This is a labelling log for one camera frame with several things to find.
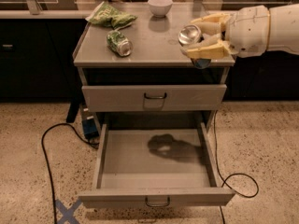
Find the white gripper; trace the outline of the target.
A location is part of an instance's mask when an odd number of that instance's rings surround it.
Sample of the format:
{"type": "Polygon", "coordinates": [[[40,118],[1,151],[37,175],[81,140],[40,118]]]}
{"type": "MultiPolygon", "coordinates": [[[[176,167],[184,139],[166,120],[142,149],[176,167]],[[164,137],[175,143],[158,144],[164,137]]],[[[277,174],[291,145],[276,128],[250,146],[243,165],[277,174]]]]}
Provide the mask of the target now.
{"type": "Polygon", "coordinates": [[[267,48],[270,13],[265,6],[244,7],[231,17],[227,13],[215,13],[190,21],[203,34],[204,40],[183,46],[180,50],[190,59],[222,59],[232,54],[247,58],[261,56],[267,48]]]}

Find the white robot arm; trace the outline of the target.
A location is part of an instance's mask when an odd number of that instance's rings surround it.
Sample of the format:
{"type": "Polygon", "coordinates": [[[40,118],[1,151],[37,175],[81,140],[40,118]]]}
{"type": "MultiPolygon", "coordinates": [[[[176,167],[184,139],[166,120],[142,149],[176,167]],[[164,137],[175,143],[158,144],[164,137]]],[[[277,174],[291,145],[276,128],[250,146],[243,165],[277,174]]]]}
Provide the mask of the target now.
{"type": "Polygon", "coordinates": [[[190,59],[222,59],[261,56],[266,51],[299,54],[299,5],[267,8],[243,7],[232,13],[219,12],[192,20],[204,35],[201,42],[185,45],[190,59]]]}

